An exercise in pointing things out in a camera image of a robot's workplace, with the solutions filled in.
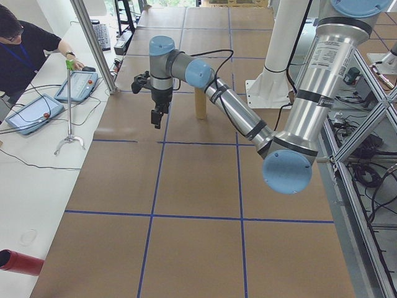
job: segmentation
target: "keyboard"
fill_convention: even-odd
[[[95,35],[97,36],[102,51],[110,50],[109,31],[106,24],[94,24],[92,25],[92,28],[94,28]]]

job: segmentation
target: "black t-shirt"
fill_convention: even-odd
[[[7,95],[24,90],[45,62],[44,50],[54,51],[61,39],[36,25],[22,20],[24,26],[20,45],[0,45],[0,90]],[[21,60],[4,47],[11,50]]]

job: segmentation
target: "blue lanyard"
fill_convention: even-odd
[[[22,50],[22,53],[25,56],[25,59],[21,58],[19,55],[17,55],[16,53],[14,53],[10,48],[7,48],[3,43],[0,43],[0,45],[6,49],[12,56],[14,56],[16,59],[18,59],[20,62],[22,62],[24,65],[26,65],[27,67],[29,67],[31,70],[33,70],[35,73],[38,73],[38,71],[36,70],[36,67],[33,65],[29,54],[26,52],[25,47],[20,44],[19,47]]]

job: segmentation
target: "light blue joint cap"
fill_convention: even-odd
[[[203,60],[192,60],[185,70],[186,83],[196,88],[204,88],[211,77],[211,66]]]
[[[304,190],[311,179],[311,164],[298,152],[277,150],[263,161],[262,174],[274,191],[295,194]]]
[[[149,43],[149,55],[161,56],[175,49],[175,42],[168,36],[158,35],[153,37]]]
[[[332,6],[347,17],[363,19],[387,9],[392,0],[331,0]]]

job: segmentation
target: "white pole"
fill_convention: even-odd
[[[287,76],[283,70],[288,66],[309,1],[280,1],[263,72],[256,80],[246,81],[249,107],[279,109],[289,103]]]

